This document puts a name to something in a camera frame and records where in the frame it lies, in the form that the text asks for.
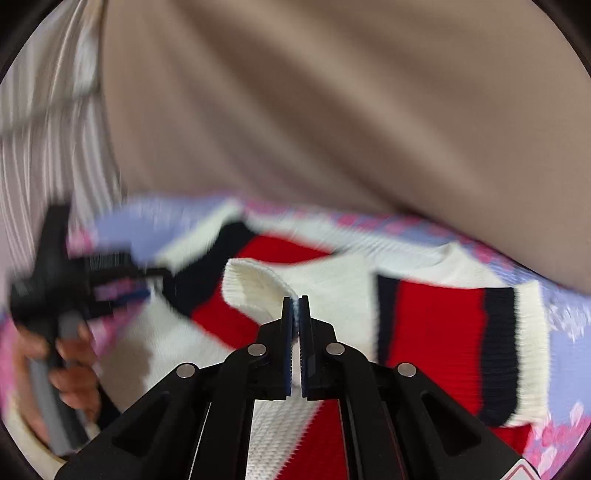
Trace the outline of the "person's left hand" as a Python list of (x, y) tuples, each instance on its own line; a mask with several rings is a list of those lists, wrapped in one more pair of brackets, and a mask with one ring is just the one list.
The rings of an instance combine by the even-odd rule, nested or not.
[[(100, 412), (99, 381), (94, 371), (97, 356), (92, 348), (92, 334), (85, 325), (78, 327), (76, 338), (58, 340), (56, 351), (67, 367), (49, 372), (50, 383), (58, 390), (61, 400), (69, 407), (81, 411), (88, 423), (95, 423)], [(48, 430), (34, 398), (29, 373), (30, 360), (44, 360), (49, 353), (44, 338), (17, 326), (12, 349), (15, 397), (21, 417), (44, 444), (49, 444)]]

